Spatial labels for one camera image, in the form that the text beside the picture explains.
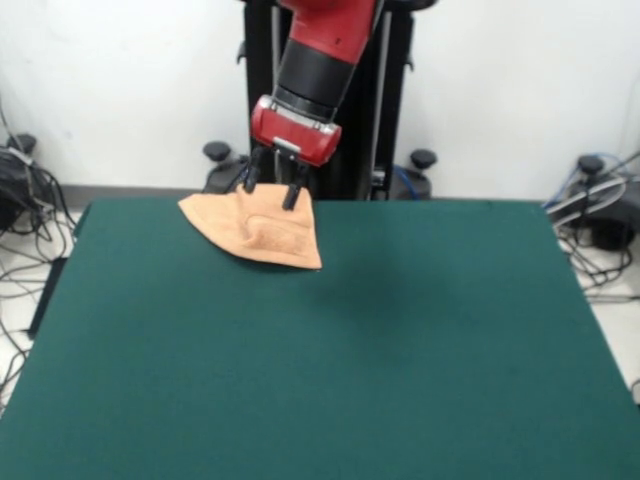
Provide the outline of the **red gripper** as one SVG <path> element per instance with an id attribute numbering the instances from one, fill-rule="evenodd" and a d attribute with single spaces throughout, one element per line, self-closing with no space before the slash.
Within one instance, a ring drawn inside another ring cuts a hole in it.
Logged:
<path id="1" fill-rule="evenodd" d="M 284 210 L 294 210 L 301 190 L 306 186 L 309 165 L 323 166 L 336 151 L 342 128 L 323 123 L 279 105 L 273 97 L 263 95 L 256 103 L 250 120 L 252 137 L 261 144 L 280 151 L 286 158 L 298 160 L 282 203 Z M 260 177 L 264 148 L 252 150 L 243 189 L 252 194 Z"/>

